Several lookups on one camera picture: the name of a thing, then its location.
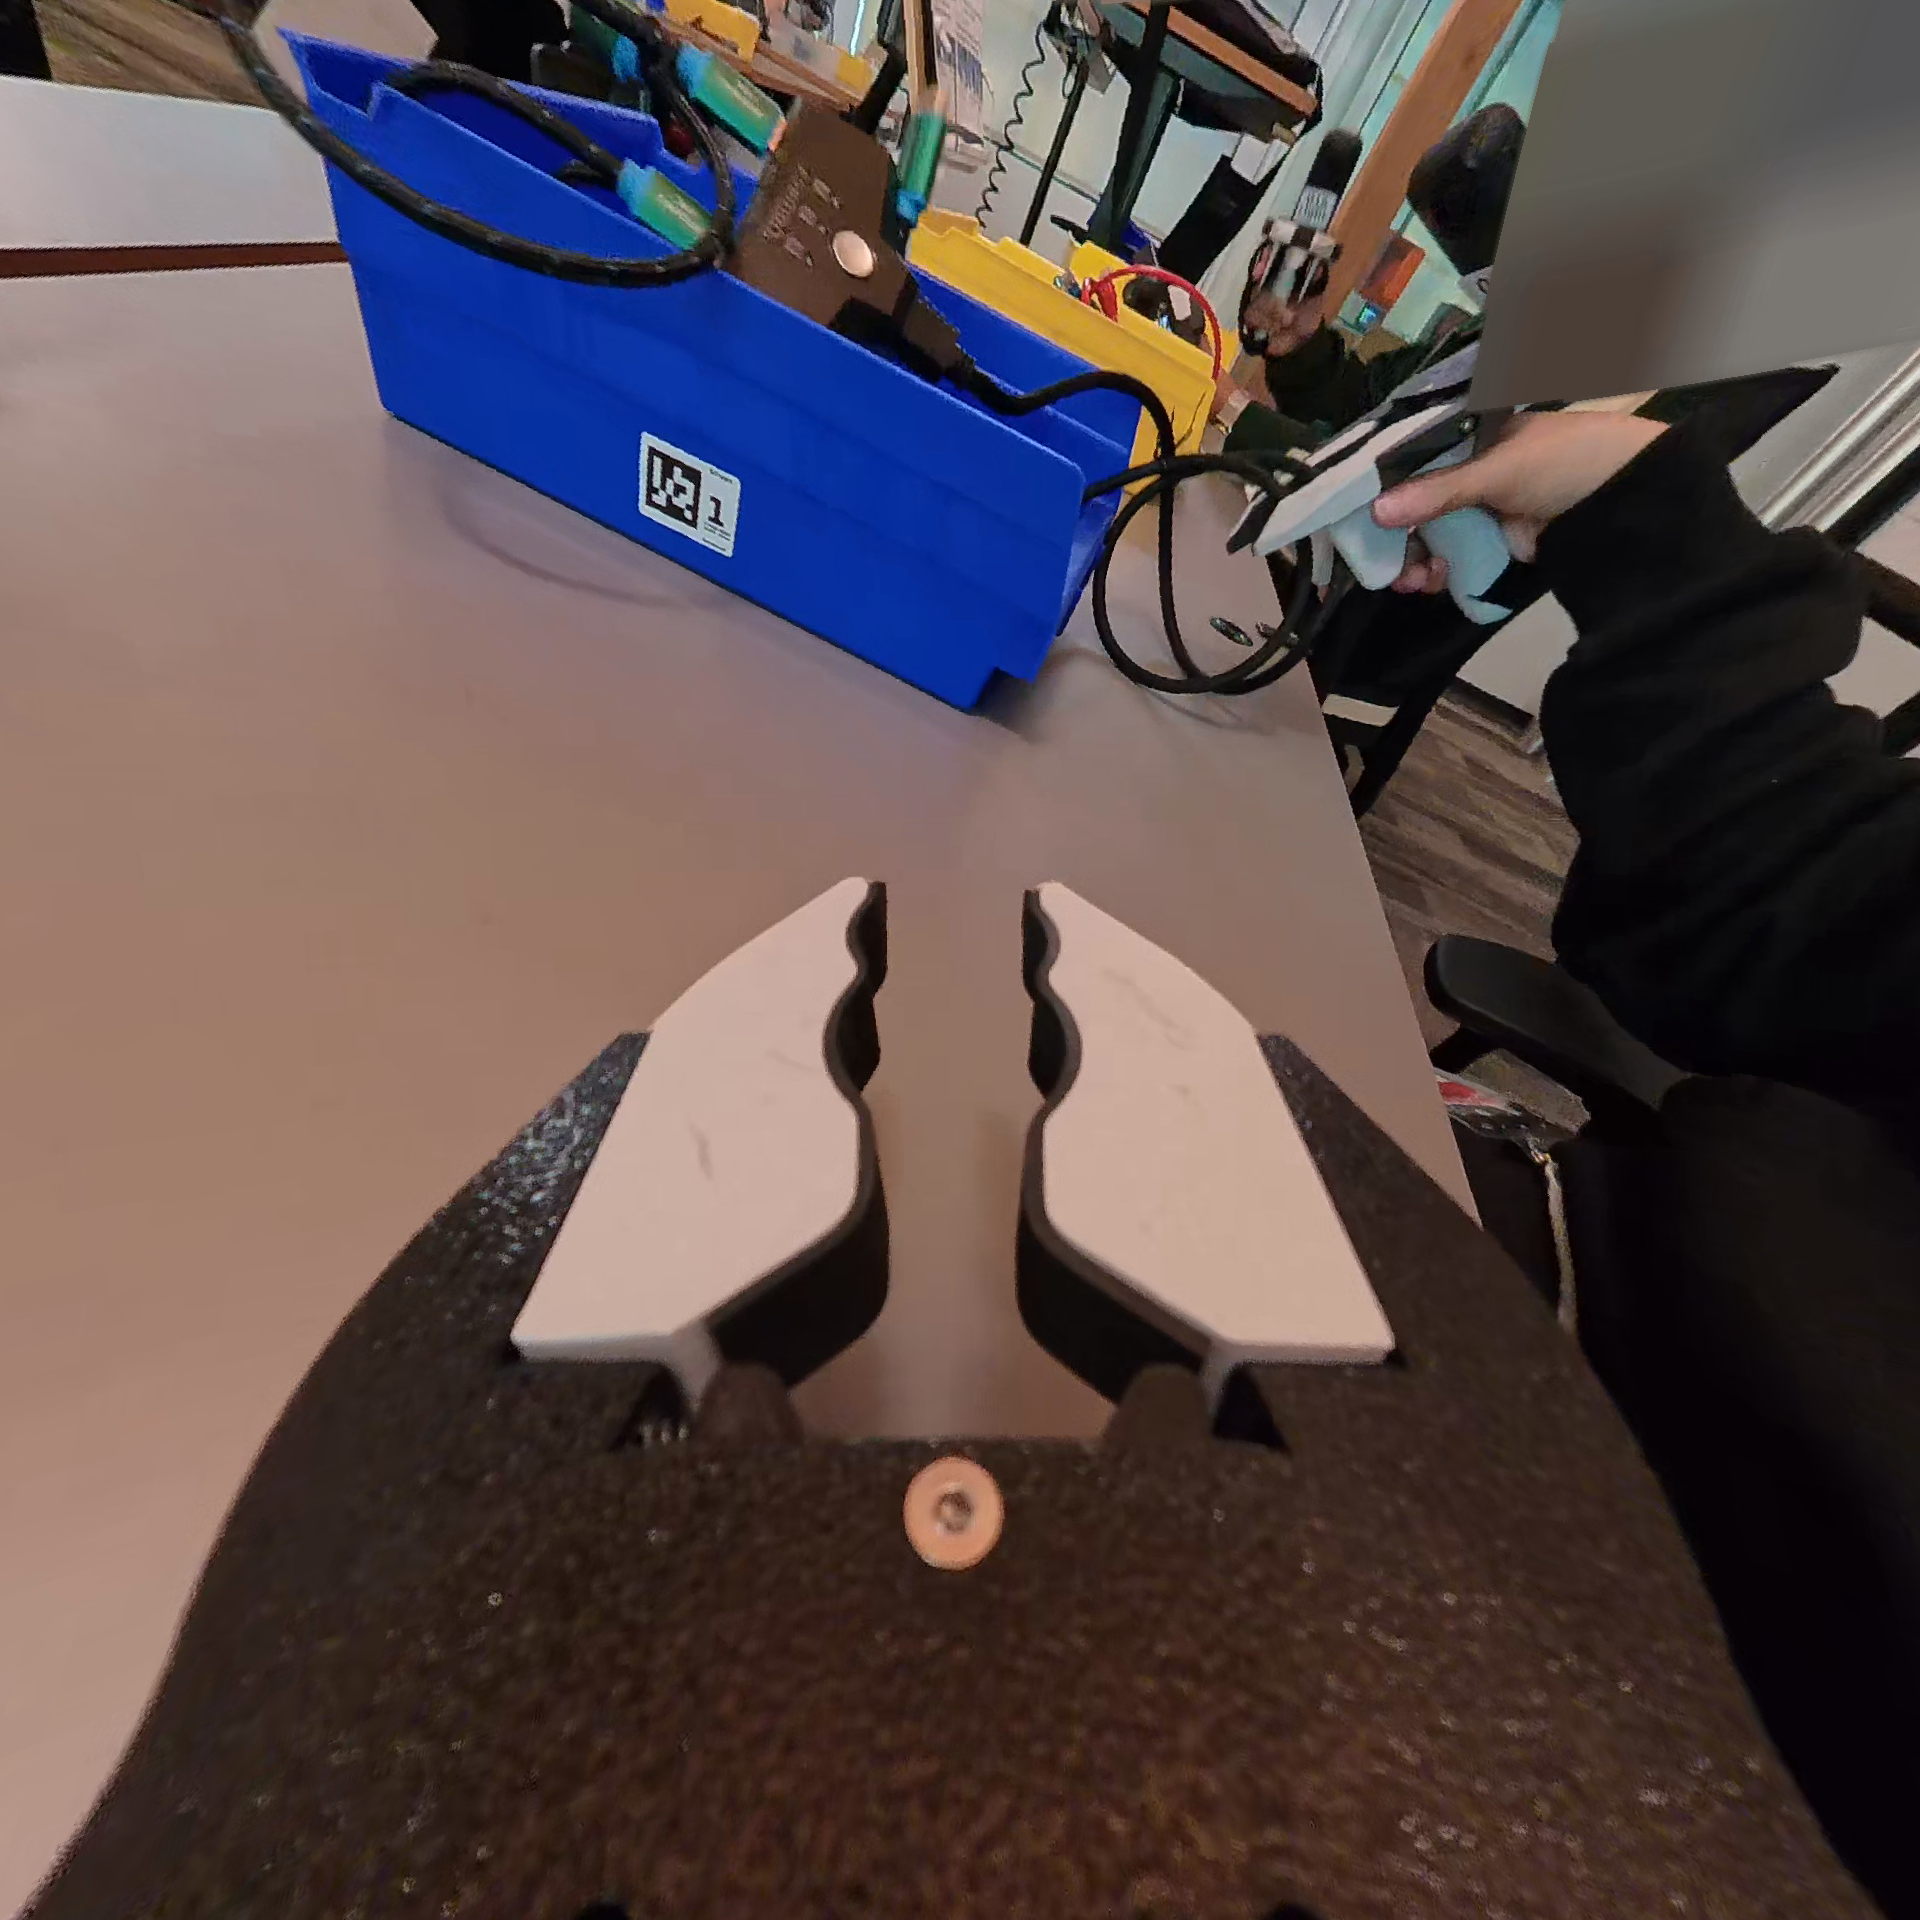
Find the yellow plastic bin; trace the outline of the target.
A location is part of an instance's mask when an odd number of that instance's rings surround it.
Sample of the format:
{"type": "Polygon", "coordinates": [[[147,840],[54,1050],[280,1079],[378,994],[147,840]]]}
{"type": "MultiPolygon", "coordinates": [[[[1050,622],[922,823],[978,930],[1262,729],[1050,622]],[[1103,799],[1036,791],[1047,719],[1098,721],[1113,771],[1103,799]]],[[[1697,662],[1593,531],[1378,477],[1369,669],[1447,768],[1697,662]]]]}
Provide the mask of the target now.
{"type": "Polygon", "coordinates": [[[1080,361],[1144,382],[1163,402],[1180,454],[1200,451],[1216,384],[1236,345],[1211,303],[1154,263],[1081,242],[1065,265],[966,216],[929,210],[907,245],[923,279],[996,312],[1080,361]]]}

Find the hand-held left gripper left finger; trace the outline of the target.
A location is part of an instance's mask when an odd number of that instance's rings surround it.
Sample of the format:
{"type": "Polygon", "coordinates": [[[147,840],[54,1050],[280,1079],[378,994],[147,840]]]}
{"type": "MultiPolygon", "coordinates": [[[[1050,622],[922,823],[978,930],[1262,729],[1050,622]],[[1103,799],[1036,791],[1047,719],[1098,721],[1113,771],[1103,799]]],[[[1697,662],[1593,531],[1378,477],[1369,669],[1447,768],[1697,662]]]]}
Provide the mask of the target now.
{"type": "Polygon", "coordinates": [[[665,1008],[513,1323],[519,1360],[650,1362],[697,1403],[731,1367],[801,1385],[870,1333],[886,974],[886,886],[847,878],[665,1008]]]}

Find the person's black pants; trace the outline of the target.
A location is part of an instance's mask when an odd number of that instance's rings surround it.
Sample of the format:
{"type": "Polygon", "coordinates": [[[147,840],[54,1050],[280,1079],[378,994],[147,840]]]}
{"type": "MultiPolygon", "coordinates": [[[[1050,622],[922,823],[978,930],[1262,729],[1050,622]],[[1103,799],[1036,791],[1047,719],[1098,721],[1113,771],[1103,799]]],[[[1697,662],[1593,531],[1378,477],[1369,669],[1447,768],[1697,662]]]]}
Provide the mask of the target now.
{"type": "Polygon", "coordinates": [[[1887,1917],[1918,1906],[1915,1078],[1689,1079],[1545,1165],[1456,1131],[1688,1535],[1771,1743],[1887,1917]]]}

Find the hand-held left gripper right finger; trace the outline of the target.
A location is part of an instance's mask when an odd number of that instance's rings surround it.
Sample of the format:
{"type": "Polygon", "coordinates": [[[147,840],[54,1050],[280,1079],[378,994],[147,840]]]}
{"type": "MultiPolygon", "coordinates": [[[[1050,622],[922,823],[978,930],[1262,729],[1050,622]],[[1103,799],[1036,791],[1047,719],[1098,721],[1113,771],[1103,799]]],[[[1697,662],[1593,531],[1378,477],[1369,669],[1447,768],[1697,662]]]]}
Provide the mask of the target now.
{"type": "Polygon", "coordinates": [[[1152,1370],[1224,1421],[1266,1366],[1378,1367],[1400,1343],[1251,1021],[1063,882],[1024,895],[1017,1307],[1118,1406],[1152,1370]]]}

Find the wooden post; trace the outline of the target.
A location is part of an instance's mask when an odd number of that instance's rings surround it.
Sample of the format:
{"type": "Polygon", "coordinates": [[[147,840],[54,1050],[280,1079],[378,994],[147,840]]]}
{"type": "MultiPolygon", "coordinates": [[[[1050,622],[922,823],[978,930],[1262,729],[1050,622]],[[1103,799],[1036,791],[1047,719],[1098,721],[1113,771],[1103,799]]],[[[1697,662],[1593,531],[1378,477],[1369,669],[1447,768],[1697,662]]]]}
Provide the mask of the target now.
{"type": "Polygon", "coordinates": [[[1377,265],[1414,167],[1449,131],[1520,9],[1520,2],[1452,2],[1440,17],[1340,203],[1334,225],[1337,258],[1327,289],[1331,317],[1377,265]]]}

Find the blue plastic bin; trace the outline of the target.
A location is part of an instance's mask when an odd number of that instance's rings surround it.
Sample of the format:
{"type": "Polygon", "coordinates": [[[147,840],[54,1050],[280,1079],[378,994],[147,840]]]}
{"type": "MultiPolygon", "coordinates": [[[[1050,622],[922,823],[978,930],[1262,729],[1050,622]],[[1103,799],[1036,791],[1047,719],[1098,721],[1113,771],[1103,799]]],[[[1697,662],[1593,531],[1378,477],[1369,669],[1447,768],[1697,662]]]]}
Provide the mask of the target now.
{"type": "MultiPolygon", "coordinates": [[[[672,253],[576,154],[412,65],[292,35],[323,126],[419,197],[546,249],[672,253]]],[[[1088,587],[1144,410],[1024,418],[830,334],[729,272],[610,291],[452,245],[328,163],[398,422],[938,699],[1031,681],[1088,587]]]]}

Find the grey adjacent table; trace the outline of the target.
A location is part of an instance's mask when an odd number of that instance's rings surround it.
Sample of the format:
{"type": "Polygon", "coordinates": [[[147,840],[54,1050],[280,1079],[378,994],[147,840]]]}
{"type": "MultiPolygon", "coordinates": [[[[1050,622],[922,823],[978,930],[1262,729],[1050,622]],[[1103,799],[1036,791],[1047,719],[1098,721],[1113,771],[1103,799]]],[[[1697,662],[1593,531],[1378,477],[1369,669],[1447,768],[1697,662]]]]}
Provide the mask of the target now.
{"type": "Polygon", "coordinates": [[[3,78],[3,248],[331,242],[323,163],[267,107],[3,78]]]}

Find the person's right forearm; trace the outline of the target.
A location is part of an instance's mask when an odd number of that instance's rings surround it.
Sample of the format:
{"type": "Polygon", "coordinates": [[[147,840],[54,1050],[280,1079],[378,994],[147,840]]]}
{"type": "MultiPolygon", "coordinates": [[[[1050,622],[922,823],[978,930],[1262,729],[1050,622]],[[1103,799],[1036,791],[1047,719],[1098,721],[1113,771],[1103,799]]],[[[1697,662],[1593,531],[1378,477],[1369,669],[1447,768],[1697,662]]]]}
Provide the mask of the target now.
{"type": "Polygon", "coordinates": [[[1913,1107],[1918,774],[1840,704],[1866,592],[1697,424],[1560,518],[1544,743],[1578,846],[1558,961],[1671,1066],[1913,1107]]]}

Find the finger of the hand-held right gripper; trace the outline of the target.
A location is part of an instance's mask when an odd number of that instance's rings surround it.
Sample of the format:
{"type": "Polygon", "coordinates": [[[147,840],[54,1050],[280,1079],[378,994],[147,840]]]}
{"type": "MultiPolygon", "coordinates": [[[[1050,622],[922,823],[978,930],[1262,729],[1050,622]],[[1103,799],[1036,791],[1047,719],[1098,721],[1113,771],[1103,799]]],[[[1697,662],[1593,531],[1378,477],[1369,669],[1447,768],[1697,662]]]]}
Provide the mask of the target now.
{"type": "Polygon", "coordinates": [[[1284,544],[1329,535],[1344,558],[1403,558],[1411,534],[1383,528],[1375,518],[1375,502],[1438,464],[1442,454],[1438,445],[1356,445],[1334,463],[1314,467],[1280,502],[1248,505],[1227,537],[1227,552],[1265,558],[1284,544]]]}
{"type": "Polygon", "coordinates": [[[1416,413],[1400,410],[1358,422],[1319,448],[1299,448],[1292,454],[1292,467],[1304,479],[1322,479],[1351,464],[1406,479],[1460,445],[1472,451],[1476,435],[1479,417],[1468,400],[1440,395],[1416,413]]]}

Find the person's right hand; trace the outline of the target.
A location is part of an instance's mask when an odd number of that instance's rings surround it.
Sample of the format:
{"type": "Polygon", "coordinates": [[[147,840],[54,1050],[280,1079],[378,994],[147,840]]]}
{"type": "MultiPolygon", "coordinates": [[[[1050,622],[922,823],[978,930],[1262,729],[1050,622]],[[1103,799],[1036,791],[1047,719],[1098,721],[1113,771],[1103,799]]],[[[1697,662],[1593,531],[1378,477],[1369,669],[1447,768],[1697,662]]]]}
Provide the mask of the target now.
{"type": "Polygon", "coordinates": [[[1664,432],[1664,424],[1644,417],[1511,417],[1487,451],[1411,477],[1377,499],[1377,523],[1409,531],[1406,561],[1393,592],[1442,592],[1449,586],[1449,562],[1432,552],[1420,528],[1466,511],[1494,514],[1508,555],[1534,561],[1539,537],[1552,522],[1608,485],[1664,432]]]}

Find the black adapter box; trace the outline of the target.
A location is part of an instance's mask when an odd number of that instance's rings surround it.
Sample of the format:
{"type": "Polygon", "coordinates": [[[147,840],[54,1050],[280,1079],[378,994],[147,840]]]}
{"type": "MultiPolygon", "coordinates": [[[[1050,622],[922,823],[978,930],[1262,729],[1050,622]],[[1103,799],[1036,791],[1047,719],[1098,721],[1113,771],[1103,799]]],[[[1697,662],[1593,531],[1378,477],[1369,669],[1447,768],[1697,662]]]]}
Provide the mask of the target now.
{"type": "Polygon", "coordinates": [[[878,139],[801,104],[736,221],[727,272],[929,382],[953,377],[967,354],[907,271],[894,210],[896,170],[878,139]]]}

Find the black-legged standing desk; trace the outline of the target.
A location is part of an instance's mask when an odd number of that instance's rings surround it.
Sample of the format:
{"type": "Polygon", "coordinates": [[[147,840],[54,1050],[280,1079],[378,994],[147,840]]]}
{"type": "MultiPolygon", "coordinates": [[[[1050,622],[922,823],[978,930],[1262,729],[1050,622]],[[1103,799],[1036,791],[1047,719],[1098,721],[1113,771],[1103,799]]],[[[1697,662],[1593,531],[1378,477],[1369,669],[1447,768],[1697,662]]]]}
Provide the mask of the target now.
{"type": "Polygon", "coordinates": [[[1090,89],[1112,80],[1126,80],[1129,89],[1110,181],[1086,191],[1092,210],[1081,225],[1065,216],[1052,223],[1113,254],[1175,121],[1251,138],[1265,149],[1294,144],[1327,110],[1319,65],[1259,5],[1050,5],[1039,46],[1060,58],[1067,94],[1020,231],[1027,248],[1047,217],[1067,138],[1090,89]]]}

